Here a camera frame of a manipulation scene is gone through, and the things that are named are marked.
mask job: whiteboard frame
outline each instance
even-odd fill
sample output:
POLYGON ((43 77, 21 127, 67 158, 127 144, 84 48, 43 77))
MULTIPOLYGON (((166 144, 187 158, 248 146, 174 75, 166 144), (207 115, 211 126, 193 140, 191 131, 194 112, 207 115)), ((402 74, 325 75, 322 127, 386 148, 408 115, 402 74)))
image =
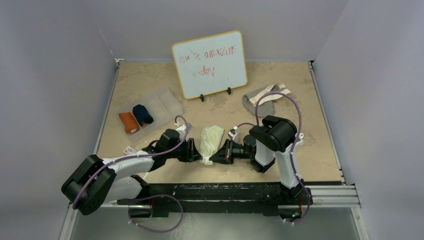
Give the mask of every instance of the whiteboard frame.
MULTIPOLYGON (((215 34, 215 35, 210 35, 210 36, 199 37, 199 38, 195 38, 195 39, 191 39, 191 40, 187 40, 187 41, 180 41, 180 42, 174 43, 172 45, 172 47, 171 47, 172 57, 173 57, 173 61, 174 61, 174 64, 175 64, 176 73, 178 74, 179 85, 181 86, 182 96, 186 100, 197 99, 197 98, 200 98, 201 96, 199 95, 199 96, 194 96, 194 97, 187 98, 186 95, 184 94, 183 83, 181 82, 181 76, 180 76, 180 72, 178 71, 177 60, 175 59, 175 54, 174 54, 174 47, 175 47, 175 45, 185 44, 185 43, 189 43, 189 42, 193 42, 193 41, 197 41, 197 40, 201 40, 201 39, 207 39, 207 38, 212 38, 212 37, 221 36, 221 35, 225 35, 225 34, 232 34, 232 33, 239 33, 240 34, 240 37, 241 37, 241 48, 242 48, 242 51, 243 51, 244 70, 246 72, 246 82, 244 84, 240 85, 240 86, 233 86, 231 88, 231 89, 235 89, 235 88, 243 87, 246 84, 248 84, 248 68, 246 67, 245 46, 244 46, 244 43, 243 43, 243 34, 242 34, 241 31, 234 30, 234 31, 223 32, 223 33, 219 33, 219 34, 215 34)), ((228 88, 222 89, 222 90, 218 90, 218 91, 214 91, 214 92, 210 92, 210 93, 206 93, 206 94, 203 94, 203 96, 207 96, 207 95, 211 95, 211 94, 216 94, 216 93, 219 93, 219 92, 224 92, 224 91, 227 91, 227 89, 228 88)))

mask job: whiteboard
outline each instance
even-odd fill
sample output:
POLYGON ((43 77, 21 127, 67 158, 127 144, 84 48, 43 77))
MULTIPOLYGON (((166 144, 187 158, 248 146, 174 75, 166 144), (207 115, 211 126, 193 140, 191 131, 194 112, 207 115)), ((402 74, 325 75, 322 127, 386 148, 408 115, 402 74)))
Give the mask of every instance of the whiteboard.
POLYGON ((248 83, 243 38, 230 31, 172 45, 185 99, 209 95, 248 83))

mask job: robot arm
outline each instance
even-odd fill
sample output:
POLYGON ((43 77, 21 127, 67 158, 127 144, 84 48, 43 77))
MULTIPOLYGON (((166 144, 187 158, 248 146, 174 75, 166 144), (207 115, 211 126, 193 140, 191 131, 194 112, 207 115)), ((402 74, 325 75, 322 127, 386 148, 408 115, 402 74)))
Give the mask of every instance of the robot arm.
POLYGON ((74 203, 75 209, 89 215, 104 202, 138 196, 143 186, 136 174, 154 171, 167 159, 189 163, 202 159, 194 139, 186 135, 192 126, 189 123, 177 126, 176 130, 167 129, 159 140, 136 154, 105 159, 97 155, 88 156, 62 185, 62 193, 74 203))
POLYGON ((230 139, 227 139, 222 148, 210 157, 210 160, 219 164, 233 164, 234 158, 250 159, 250 164, 258 173, 265 173, 275 162, 278 164, 281 184, 293 189, 298 186, 293 171, 290 154, 293 157, 294 166, 297 169, 296 153, 290 152, 293 144, 295 148, 304 144, 300 139, 296 139, 297 128, 288 119, 266 116, 262 120, 262 126, 255 125, 249 130, 249 135, 243 139, 243 144, 238 144, 239 135, 236 132, 237 126, 228 132, 230 139))

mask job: plastic container compartment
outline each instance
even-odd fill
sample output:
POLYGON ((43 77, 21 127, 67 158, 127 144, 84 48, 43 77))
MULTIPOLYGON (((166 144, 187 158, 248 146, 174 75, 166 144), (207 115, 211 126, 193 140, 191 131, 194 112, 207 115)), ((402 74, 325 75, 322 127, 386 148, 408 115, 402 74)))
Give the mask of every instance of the plastic container compartment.
POLYGON ((170 89, 167 86, 162 86, 153 92, 150 92, 139 99, 116 109, 115 115, 122 124, 122 131, 124 131, 125 128, 118 114, 127 112, 132 114, 133 107, 138 104, 145 106, 148 113, 153 117, 153 122, 145 127, 141 127, 139 124, 140 130, 136 133, 126 133, 128 138, 133 142, 140 140, 153 130, 160 128, 170 120, 174 120, 175 116, 183 113, 183 107, 181 107, 181 104, 171 93, 170 89))

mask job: beige tabletop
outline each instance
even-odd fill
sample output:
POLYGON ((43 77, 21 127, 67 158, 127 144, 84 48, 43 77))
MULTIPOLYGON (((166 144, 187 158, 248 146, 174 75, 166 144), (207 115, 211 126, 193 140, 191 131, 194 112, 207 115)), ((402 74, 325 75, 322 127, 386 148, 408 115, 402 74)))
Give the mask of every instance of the beige tabletop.
MULTIPOLYGON (((255 116, 242 104, 242 96, 258 88, 274 83, 283 83, 292 91, 291 96, 300 106, 303 117, 302 132, 304 145, 296 148, 299 171, 305 181, 340 181, 336 157, 327 126, 317 97, 308 64, 306 62, 248 62, 247 85, 232 90, 232 94, 219 92, 199 98, 183 98, 176 67, 173 63, 121 63, 110 108, 98 148, 101 158, 123 156, 123 150, 130 146, 136 150, 146 147, 159 139, 167 128, 174 129, 173 121, 154 130, 145 138, 131 142, 124 133, 122 124, 114 111, 161 86, 168 86, 182 105, 182 115, 192 124, 189 137, 194 138, 197 149, 201 131, 205 127, 219 126, 225 129, 221 144, 227 132, 234 126, 250 122, 255 116)), ((280 98, 274 103, 275 116, 298 124, 298 115, 292 102, 280 98)), ((240 139, 248 133, 248 126, 237 131, 240 139)), ((149 183, 223 183, 223 182, 273 182, 279 181, 278 165, 274 164, 266 173, 257 173, 248 159, 235 159, 233 165, 204 165, 200 162, 184 163, 176 159, 167 160, 161 168, 147 174, 140 174, 149 183)))

